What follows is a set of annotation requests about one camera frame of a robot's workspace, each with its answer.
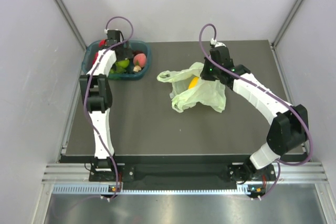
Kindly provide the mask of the yellow fake mango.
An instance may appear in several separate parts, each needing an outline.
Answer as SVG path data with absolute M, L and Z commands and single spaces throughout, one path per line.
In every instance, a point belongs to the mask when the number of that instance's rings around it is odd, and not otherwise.
M 194 88 L 196 87 L 197 83 L 198 83 L 198 80 L 199 80 L 199 77 L 194 77 L 190 83 L 189 83 L 189 86 L 188 86 L 188 89 L 191 89 L 191 88 Z

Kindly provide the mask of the light green plastic bag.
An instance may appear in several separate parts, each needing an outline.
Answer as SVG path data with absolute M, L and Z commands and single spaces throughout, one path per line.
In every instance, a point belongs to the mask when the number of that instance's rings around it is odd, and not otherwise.
M 225 86 L 218 80 L 205 81 L 201 79 L 200 74 L 203 67 L 203 63 L 195 62 L 187 69 L 166 70 L 157 75 L 157 81 L 172 85 L 171 106 L 176 112 L 182 113 L 196 106 L 197 103 L 209 106 L 218 113 L 225 110 Z M 198 83 L 196 87 L 188 89 L 189 83 L 194 77 L 199 77 Z

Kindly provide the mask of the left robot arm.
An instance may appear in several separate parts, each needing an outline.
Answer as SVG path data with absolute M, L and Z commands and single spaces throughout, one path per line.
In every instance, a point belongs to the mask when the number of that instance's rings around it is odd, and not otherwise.
M 91 172 L 102 174 L 107 180 L 119 181 L 119 168 L 113 158 L 109 114 L 112 92 L 108 76 L 111 68 L 128 48 L 119 30 L 105 29 L 107 39 L 99 44 L 91 69 L 79 78 L 84 115 L 92 126 L 95 139 L 94 162 Z

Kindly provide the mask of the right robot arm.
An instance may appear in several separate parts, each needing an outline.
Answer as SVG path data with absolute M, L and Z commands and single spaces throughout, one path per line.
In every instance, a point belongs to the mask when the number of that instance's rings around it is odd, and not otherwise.
M 264 168 L 309 139 L 308 111 L 303 105 L 293 106 L 274 95 L 243 65 L 234 65 L 224 43 L 211 44 L 201 78 L 219 81 L 256 108 L 270 125 L 266 143 L 243 163 L 243 183 L 256 180 Z

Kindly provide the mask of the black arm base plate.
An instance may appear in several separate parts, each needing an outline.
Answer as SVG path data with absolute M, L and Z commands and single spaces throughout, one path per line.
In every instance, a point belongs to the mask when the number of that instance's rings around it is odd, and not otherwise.
M 146 178 L 218 178 L 221 182 L 240 182 L 256 180 L 274 181 L 275 169 L 268 165 L 262 170 L 248 175 L 242 164 L 207 163 L 207 164 L 120 164 L 118 178 L 120 182 L 136 182 Z

